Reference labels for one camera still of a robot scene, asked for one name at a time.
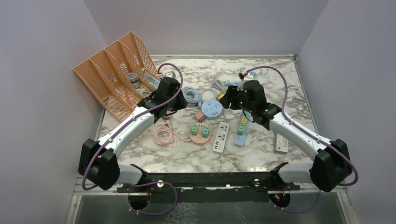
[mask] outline plastic basket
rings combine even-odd
[[[73,70],[100,104],[122,122],[134,111],[136,102],[143,98],[126,74],[136,73],[141,88],[151,91],[156,89],[144,77],[142,68],[145,68],[145,73],[158,80],[156,68],[143,41],[130,32]]]

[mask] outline wall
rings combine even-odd
[[[150,54],[297,54],[327,0],[85,0],[107,44],[129,31]]]
[[[0,30],[0,223],[64,223],[101,113],[72,68],[106,44],[82,0],[3,0]]]
[[[319,131],[343,139],[359,223],[393,223],[396,1],[329,0],[297,57]]]

